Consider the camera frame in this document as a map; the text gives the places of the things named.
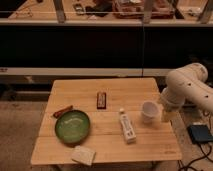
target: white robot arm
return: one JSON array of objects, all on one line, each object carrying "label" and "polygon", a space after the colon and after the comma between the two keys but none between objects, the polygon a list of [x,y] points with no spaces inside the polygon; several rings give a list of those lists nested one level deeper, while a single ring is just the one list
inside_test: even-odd
[{"label": "white robot arm", "polygon": [[207,78],[208,71],[200,63],[170,71],[166,76],[167,87],[160,95],[164,109],[179,109],[187,99],[213,114],[213,89],[204,83]]}]

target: gray floor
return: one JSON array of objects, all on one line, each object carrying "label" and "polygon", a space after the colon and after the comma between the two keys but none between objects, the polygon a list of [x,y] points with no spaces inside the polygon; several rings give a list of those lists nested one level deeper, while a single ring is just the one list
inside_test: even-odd
[{"label": "gray floor", "polygon": [[[42,116],[47,104],[48,92],[19,93],[16,97],[8,98],[4,93],[0,101],[0,171],[49,171],[54,170],[49,166],[31,166],[30,158]],[[180,116],[172,121],[175,134],[178,138],[182,153],[183,163],[202,156],[199,148],[192,145],[186,132],[186,126],[194,121],[207,123],[208,118],[203,118],[193,107],[185,108]],[[123,165],[94,165],[91,168],[85,166],[61,166],[63,170],[124,170],[145,171],[150,165],[143,163]],[[193,164],[197,169],[212,171],[213,164],[206,159]],[[177,161],[160,163],[156,171],[178,170]]]}]

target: white cup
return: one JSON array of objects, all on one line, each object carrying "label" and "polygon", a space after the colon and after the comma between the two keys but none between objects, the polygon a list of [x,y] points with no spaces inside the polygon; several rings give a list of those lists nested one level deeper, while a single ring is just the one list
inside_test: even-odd
[{"label": "white cup", "polygon": [[142,104],[141,116],[144,123],[151,123],[160,114],[158,104],[154,101],[145,101]]}]

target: green bowl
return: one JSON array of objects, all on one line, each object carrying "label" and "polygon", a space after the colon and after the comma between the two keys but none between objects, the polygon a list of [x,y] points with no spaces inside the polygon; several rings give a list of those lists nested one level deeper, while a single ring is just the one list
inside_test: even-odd
[{"label": "green bowl", "polygon": [[60,116],[55,124],[56,136],[64,143],[76,144],[89,134],[90,120],[86,113],[71,110]]}]

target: black base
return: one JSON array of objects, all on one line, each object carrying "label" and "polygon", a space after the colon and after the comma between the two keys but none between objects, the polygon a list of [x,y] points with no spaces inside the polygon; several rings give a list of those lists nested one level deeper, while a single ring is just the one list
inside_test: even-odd
[{"label": "black base", "polygon": [[206,125],[190,125],[187,130],[193,144],[213,142],[213,136]]}]

